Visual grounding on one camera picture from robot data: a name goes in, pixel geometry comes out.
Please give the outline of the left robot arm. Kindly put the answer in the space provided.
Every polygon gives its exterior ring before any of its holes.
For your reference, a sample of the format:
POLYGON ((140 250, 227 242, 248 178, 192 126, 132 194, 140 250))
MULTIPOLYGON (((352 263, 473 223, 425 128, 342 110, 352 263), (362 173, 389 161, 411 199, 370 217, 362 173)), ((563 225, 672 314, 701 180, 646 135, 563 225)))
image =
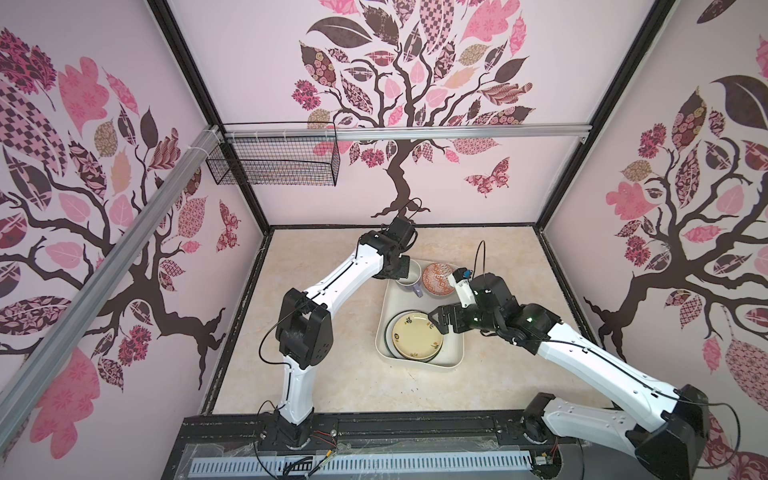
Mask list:
POLYGON ((415 223, 397 217, 381 230, 362 234, 351 254, 316 284, 285 293, 275 325, 284 372, 277 429, 289 446, 301 447, 309 441, 315 368, 333 346, 333 317, 368 280, 406 278, 407 252, 417 238, 415 223))

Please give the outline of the orange patterned bowl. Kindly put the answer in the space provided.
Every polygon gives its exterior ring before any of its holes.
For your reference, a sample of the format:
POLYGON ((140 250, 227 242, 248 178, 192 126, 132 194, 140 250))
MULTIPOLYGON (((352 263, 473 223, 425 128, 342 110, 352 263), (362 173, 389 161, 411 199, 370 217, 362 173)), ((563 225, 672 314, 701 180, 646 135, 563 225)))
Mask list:
POLYGON ((455 291, 455 288, 450 283, 453 271, 454 269, 450 264, 443 262, 430 263, 422 271, 422 285, 433 296, 449 296, 455 291))

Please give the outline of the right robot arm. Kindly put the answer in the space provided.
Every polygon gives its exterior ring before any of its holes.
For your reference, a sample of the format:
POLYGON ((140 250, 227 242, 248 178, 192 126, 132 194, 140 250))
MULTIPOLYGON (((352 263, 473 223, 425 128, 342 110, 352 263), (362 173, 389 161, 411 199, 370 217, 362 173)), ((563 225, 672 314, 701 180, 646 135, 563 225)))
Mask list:
POLYGON ((519 303, 495 274, 475 277, 459 268, 447 281, 457 302, 428 315, 440 333, 493 334, 562 367, 615 405, 586 407, 540 392, 520 420, 519 429, 529 442, 586 440, 627 454, 658 479, 693 478, 710 434, 708 399, 701 390, 676 388, 642 373, 545 307, 519 303))

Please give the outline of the lavender ceramic mug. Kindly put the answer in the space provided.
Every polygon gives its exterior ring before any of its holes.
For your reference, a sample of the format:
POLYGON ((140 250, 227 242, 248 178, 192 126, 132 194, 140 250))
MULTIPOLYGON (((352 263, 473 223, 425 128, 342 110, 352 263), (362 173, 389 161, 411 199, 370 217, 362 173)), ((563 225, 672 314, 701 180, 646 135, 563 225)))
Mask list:
POLYGON ((422 267, 416 260, 411 259, 409 261, 407 276, 397 279, 396 283, 400 287, 415 294, 417 298, 422 298, 424 293, 421 280, 422 267))

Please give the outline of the white plastic bin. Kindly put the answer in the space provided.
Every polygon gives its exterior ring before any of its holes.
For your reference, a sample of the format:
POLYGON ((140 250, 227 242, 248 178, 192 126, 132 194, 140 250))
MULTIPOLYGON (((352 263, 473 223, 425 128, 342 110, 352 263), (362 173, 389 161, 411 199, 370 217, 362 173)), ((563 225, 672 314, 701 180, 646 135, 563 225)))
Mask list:
POLYGON ((461 335, 450 333, 442 337, 443 345, 429 361, 414 361, 403 357, 390 339, 393 321, 412 312, 429 314, 441 305, 457 303, 456 293, 445 297, 431 295, 424 287, 423 297, 400 287, 395 280, 386 282, 383 307, 375 336, 375 346, 381 359, 392 366, 420 368, 423 370, 448 372, 456 369, 464 358, 464 340, 461 335))

